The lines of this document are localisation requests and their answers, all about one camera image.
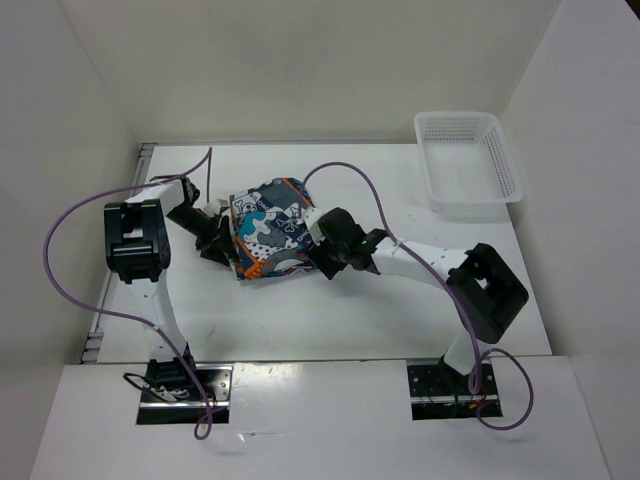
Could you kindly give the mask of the colourful patterned shorts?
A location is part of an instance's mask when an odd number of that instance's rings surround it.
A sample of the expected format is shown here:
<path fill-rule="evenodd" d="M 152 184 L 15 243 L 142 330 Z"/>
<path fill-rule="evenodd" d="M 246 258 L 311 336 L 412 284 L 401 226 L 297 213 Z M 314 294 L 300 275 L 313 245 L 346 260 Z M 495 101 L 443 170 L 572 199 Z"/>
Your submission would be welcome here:
<path fill-rule="evenodd" d="M 300 180 L 273 178 L 231 195 L 229 206 L 238 280 L 276 278 L 316 269 L 308 256 L 311 235 L 302 222 L 313 202 Z"/>

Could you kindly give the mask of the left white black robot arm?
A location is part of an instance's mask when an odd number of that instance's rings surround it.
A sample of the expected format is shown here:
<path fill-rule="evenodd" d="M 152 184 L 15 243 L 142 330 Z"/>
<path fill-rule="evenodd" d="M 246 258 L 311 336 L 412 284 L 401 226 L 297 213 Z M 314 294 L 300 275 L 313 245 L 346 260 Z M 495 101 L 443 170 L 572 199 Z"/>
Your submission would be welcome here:
<path fill-rule="evenodd" d="M 141 317 L 164 333 L 151 340 L 146 382 L 154 394 L 180 400 L 198 394 L 200 376 L 168 291 L 171 247 L 166 222 L 191 234 L 202 258 L 224 266 L 236 259 L 229 208 L 198 208 L 199 197 L 188 178 L 157 176 L 149 187 L 103 210 L 107 265 L 127 286 Z"/>

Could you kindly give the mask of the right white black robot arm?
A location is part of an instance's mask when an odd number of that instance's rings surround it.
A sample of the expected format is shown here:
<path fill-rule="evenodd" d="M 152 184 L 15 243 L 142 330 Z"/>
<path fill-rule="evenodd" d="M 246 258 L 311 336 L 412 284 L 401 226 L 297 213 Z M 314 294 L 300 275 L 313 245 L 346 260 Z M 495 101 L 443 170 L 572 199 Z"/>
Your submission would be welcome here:
<path fill-rule="evenodd" d="M 451 298 L 464 331 L 447 349 L 440 385 L 460 393 L 476 375 L 478 359 L 499 343 L 529 300 L 529 293 L 494 247 L 447 249 L 395 239 L 383 229 L 365 232 L 342 208 L 308 208 L 301 222 L 311 235 L 311 262 L 329 280 L 351 267 L 440 288 Z"/>

